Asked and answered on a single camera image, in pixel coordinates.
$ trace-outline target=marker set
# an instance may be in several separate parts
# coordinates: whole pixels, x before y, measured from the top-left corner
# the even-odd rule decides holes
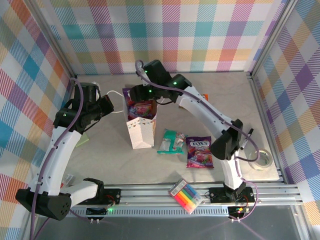
[[[184,179],[180,179],[170,190],[170,195],[191,214],[202,202],[202,197]]]

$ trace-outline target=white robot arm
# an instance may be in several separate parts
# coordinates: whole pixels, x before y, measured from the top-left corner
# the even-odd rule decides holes
[[[188,86],[185,91],[195,95],[200,96],[199,92],[196,90],[194,86]],[[230,124],[232,120],[219,112],[216,108],[214,108],[209,102],[203,99],[216,113],[221,115],[221,117]],[[220,119],[212,115],[208,109],[203,107],[203,105],[199,104],[199,102],[195,101],[193,98],[183,94],[176,99],[176,104],[188,110],[192,115],[196,116],[212,133],[212,135],[218,139],[222,136],[222,132],[228,130],[228,127],[221,122]],[[241,180],[241,170],[239,166],[239,162],[235,162],[234,155],[232,155],[232,159],[230,160],[222,160],[220,161],[222,164],[223,174],[224,174],[224,184],[232,190],[236,190],[243,183]],[[240,176],[237,173],[236,164],[238,164],[238,171]]]
[[[200,93],[195,89],[192,84],[185,79],[182,75],[178,74],[174,78],[171,78],[169,73],[165,71],[160,61],[155,60],[145,66],[142,70],[145,79],[151,79],[159,84],[163,79],[168,78],[171,86],[179,89],[183,89],[185,93],[199,96]],[[63,174],[67,167],[71,153],[73,152],[77,142],[81,135],[85,131],[87,125],[92,120],[99,120],[101,117],[111,113],[113,105],[107,95],[100,97],[100,91],[97,85],[92,83],[82,83],[81,87],[84,92],[84,105],[81,111],[81,115],[77,122],[72,126],[70,131],[63,137],[54,153],[52,154],[47,166],[45,168],[43,178],[41,182],[38,182],[38,175],[34,177],[28,186],[28,189],[19,189],[15,198],[29,211],[32,209],[33,197],[36,191],[37,185],[39,186],[39,192],[37,194],[37,201],[35,207],[35,213],[53,218],[56,220],[62,220],[68,213],[69,209],[88,199],[101,198],[104,189],[102,181],[86,178],[81,183],[60,189]],[[96,99],[96,93],[98,91],[99,99]],[[223,124],[221,119],[228,122],[230,125],[234,125],[237,128],[242,128],[242,122],[240,120],[232,121],[229,117],[224,116],[217,109],[215,109],[205,99],[201,101],[205,102],[210,107],[204,107],[199,101],[190,97],[188,94],[180,94],[176,91],[166,91],[160,88],[152,87],[146,82],[143,85],[137,85],[130,91],[131,99],[134,102],[149,99],[159,99],[160,97],[169,98],[174,103],[185,108],[194,116],[196,116],[212,133],[216,138],[216,141],[211,145],[210,150],[212,154],[221,160],[222,169],[224,173],[224,187],[225,193],[231,200],[236,200],[246,184],[241,179],[240,167],[238,161],[235,161],[235,156],[239,149],[240,134]],[[62,108],[57,114],[54,121],[54,129],[52,131],[52,138],[47,153],[44,156],[46,159],[51,148],[55,148],[54,143],[58,139],[71,120],[74,118],[75,112],[79,109],[79,95],[77,94],[77,88],[75,89],[75,97],[68,102],[64,108]],[[219,117],[216,117],[210,110],[218,113]]]

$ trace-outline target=fox's candy bag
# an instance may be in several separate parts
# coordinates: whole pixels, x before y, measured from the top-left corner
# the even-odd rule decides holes
[[[189,136],[185,139],[188,147],[187,168],[213,168],[210,152],[211,137]]]

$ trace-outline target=white tabletop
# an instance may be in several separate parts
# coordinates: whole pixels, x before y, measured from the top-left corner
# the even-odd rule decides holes
[[[253,128],[252,139],[261,149],[270,151],[256,103],[244,72],[185,73],[200,93],[208,94],[209,102],[232,119],[243,122],[243,130]],[[80,76],[81,82],[97,82],[101,94],[110,90],[122,92],[125,84],[141,84],[135,74]],[[115,111],[122,110],[121,96],[110,93]],[[181,177],[188,182],[223,181],[224,174],[219,159],[213,158],[214,169],[186,168],[187,154],[158,154],[164,129],[182,132],[188,136],[211,136],[208,129],[187,110],[172,103],[158,107],[153,148],[132,149],[125,117],[112,113],[87,131],[89,141],[76,147],[71,155],[65,174],[73,174],[76,182],[83,178],[95,178],[106,185],[173,183]],[[247,144],[242,157],[254,151]],[[247,180],[271,181],[279,179],[274,163],[263,171],[257,171],[240,161],[243,177]]]

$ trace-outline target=paper bag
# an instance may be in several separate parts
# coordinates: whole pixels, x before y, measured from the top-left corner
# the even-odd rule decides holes
[[[152,108],[157,112],[157,103],[152,104]],[[123,98],[123,113],[126,121],[126,126],[129,131],[132,148],[144,149],[152,148],[155,145],[155,130],[157,122],[157,113],[153,119],[144,117],[136,117],[128,120],[128,106],[125,97]]]

